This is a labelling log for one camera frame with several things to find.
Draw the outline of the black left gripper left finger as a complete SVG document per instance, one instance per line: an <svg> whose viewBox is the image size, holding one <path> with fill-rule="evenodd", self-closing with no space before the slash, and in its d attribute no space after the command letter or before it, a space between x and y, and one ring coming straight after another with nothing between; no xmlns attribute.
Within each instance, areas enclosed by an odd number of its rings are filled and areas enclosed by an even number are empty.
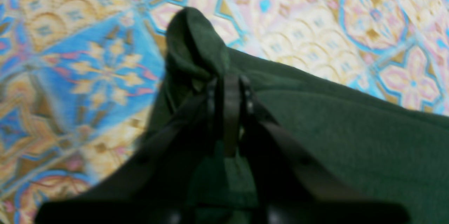
<svg viewBox="0 0 449 224"><path fill-rule="evenodd" d="M116 172L79 196L44 203L35 223L239 224L228 196L194 200L191 184L203 177L224 195L231 169L218 158L229 163L237 152L240 108L240 78L213 80Z"/></svg>

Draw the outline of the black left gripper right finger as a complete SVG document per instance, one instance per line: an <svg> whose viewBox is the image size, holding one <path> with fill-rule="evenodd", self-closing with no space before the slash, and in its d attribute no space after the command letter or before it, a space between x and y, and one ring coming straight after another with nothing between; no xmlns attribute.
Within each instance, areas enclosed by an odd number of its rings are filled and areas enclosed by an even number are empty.
<svg viewBox="0 0 449 224"><path fill-rule="evenodd" d="M358 192L332 174L257 99L247 77L239 78L247 157L263 224L407 224L406 208Z"/></svg>

